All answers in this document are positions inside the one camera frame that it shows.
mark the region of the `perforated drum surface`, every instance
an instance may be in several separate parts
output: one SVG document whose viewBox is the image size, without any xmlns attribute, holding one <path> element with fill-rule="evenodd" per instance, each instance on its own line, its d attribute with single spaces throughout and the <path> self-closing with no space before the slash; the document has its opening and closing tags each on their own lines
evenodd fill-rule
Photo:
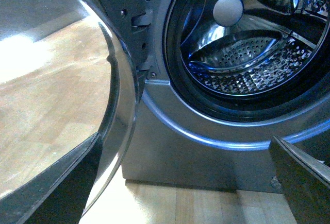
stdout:
<svg viewBox="0 0 330 224">
<path fill-rule="evenodd" d="M 245 70 L 273 52 L 282 40 L 276 31 L 250 30 L 222 37 L 189 57 L 189 66 L 210 73 Z"/>
<path fill-rule="evenodd" d="M 255 42 L 261 40 L 266 43 L 268 39 L 257 38 Z M 248 47 L 249 45 L 243 47 L 245 51 L 243 48 L 240 49 L 242 55 L 249 53 Z M 196 80 L 210 90 L 223 94 L 250 95 L 270 90 L 284 83 L 306 65 L 311 53 L 312 48 L 289 37 L 284 47 L 263 58 L 260 64 L 247 67 L 241 72 L 224 74 L 220 70 L 201 69 L 192 63 L 189 64 L 189 67 Z"/>
</svg>

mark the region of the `black door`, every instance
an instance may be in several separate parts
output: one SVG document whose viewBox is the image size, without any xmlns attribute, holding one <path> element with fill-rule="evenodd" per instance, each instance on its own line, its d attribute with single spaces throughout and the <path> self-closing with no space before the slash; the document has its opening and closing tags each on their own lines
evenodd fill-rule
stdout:
<svg viewBox="0 0 330 224">
<path fill-rule="evenodd" d="M 329 223 L 330 168 L 285 140 L 274 137 L 270 153 L 296 221 Z"/>
<path fill-rule="evenodd" d="M 143 0 L 0 0 L 0 14 L 0 222 L 78 223 L 134 129 Z"/>
</svg>

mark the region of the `gray plastic knob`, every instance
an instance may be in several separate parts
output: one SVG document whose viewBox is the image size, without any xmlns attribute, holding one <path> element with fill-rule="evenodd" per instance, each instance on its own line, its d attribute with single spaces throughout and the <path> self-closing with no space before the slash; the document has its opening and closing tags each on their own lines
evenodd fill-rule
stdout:
<svg viewBox="0 0 330 224">
<path fill-rule="evenodd" d="M 215 21 L 222 27 L 235 25 L 243 16 L 241 0 L 218 0 L 213 9 Z"/>
</svg>

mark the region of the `washing machine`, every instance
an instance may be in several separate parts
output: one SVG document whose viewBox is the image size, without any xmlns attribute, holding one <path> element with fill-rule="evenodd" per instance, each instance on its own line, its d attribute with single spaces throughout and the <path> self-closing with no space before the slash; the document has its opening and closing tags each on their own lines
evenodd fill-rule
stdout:
<svg viewBox="0 0 330 224">
<path fill-rule="evenodd" d="M 330 195 L 286 163 L 330 189 L 302 153 L 328 164 L 329 0 L 0 1 L 1 223 L 78 223 L 120 165 L 130 181 Z"/>
<path fill-rule="evenodd" d="M 329 159 L 329 0 L 145 0 L 138 182 L 280 193 L 277 135 Z"/>
</svg>

